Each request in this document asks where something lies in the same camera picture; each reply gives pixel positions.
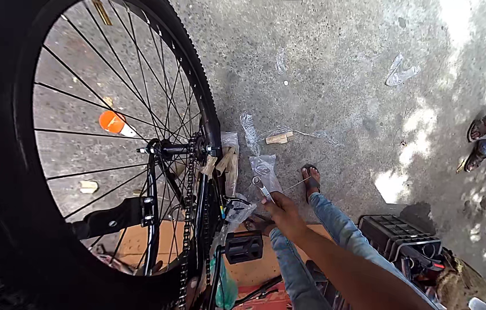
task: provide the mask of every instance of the black plastic crate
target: black plastic crate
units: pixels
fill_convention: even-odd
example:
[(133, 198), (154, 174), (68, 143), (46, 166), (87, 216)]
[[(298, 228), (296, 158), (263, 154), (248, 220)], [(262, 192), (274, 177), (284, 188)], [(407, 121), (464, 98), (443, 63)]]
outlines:
[(359, 229), (371, 246), (388, 261), (396, 261), (404, 245), (412, 245), (416, 250), (423, 251), (426, 256), (438, 255), (442, 250), (439, 238), (394, 215), (365, 215), (360, 219)]

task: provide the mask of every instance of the sandal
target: sandal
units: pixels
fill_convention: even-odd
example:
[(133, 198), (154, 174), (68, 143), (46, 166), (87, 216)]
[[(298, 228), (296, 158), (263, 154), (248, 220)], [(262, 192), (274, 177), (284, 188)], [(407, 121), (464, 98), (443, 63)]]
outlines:
[[(318, 173), (320, 172), (316, 166), (314, 165), (311, 165), (311, 164), (306, 164), (304, 165), (300, 170), (302, 169), (306, 169), (306, 171), (308, 172), (308, 176), (309, 176), (309, 179), (308, 179), (308, 182), (304, 182), (304, 187), (305, 187), (305, 193), (308, 193), (308, 189), (310, 189), (311, 187), (317, 187), (317, 191), (318, 193), (321, 193), (321, 188), (320, 188), (320, 183), (315, 180), (314, 178), (312, 178), (312, 174), (310, 173), (310, 168), (314, 168)], [(306, 195), (306, 203), (309, 204), (308, 202), (308, 195)]]
[(484, 117), (482, 117), (480, 120), (473, 120), (471, 122), (471, 125), (469, 126), (469, 129), (467, 130), (467, 140), (469, 142), (474, 142), (474, 141), (480, 139), (482, 136), (486, 135), (486, 133), (485, 133), (485, 134), (479, 136), (478, 138), (471, 137), (473, 132), (479, 132), (479, 133), (481, 132), (481, 128), (480, 128), (481, 126), (483, 126), (484, 130), (486, 130), (486, 115)]
[(275, 225), (275, 222), (270, 218), (266, 218), (258, 214), (252, 214), (245, 221), (243, 221), (243, 226), (245, 226), (245, 229), (260, 230), (264, 236), (267, 236), (264, 231), (270, 225)]
[(482, 154), (480, 149), (481, 143), (477, 142), (473, 151), (469, 155), (469, 158), (467, 158), (467, 161), (465, 162), (466, 172), (471, 172), (474, 169), (477, 169), (481, 165), (482, 160), (486, 159), (486, 155)]

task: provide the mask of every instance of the bicycle chain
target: bicycle chain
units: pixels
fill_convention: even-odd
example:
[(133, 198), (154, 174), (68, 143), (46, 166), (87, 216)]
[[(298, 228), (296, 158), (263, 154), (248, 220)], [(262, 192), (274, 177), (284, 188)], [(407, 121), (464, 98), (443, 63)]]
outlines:
[(205, 274), (207, 277), (207, 285), (211, 284), (211, 256), (209, 248), (209, 234), (208, 234), (208, 203), (203, 204), (203, 234), (205, 234)]
[(182, 263), (180, 272), (180, 296), (178, 298), (178, 308), (184, 310), (186, 308), (186, 286), (187, 286), (187, 253), (190, 251), (190, 236), (191, 236), (191, 220), (193, 213), (193, 181), (195, 180), (195, 166), (193, 159), (195, 157), (192, 151), (195, 148), (195, 141), (197, 140), (198, 133), (194, 133), (189, 141), (188, 148), (190, 151), (188, 160), (186, 161), (187, 169), (187, 193), (185, 197), (185, 209), (184, 209), (184, 240), (182, 242)]

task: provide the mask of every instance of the bicycle pedal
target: bicycle pedal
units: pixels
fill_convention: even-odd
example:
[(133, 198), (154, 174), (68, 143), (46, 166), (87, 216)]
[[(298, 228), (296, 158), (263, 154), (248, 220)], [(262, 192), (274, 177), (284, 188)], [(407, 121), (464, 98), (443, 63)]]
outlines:
[(230, 264), (262, 258), (262, 233), (260, 230), (228, 233), (224, 254)]

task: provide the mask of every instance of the hand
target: hand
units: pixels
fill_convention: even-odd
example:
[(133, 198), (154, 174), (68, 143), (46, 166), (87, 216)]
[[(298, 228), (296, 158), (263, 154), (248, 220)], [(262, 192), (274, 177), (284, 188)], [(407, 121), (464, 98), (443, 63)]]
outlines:
[(304, 237), (308, 227), (299, 215), (299, 210), (291, 198), (278, 191), (270, 193), (275, 203), (263, 198), (261, 203), (272, 215), (275, 224), (289, 240), (296, 241)]

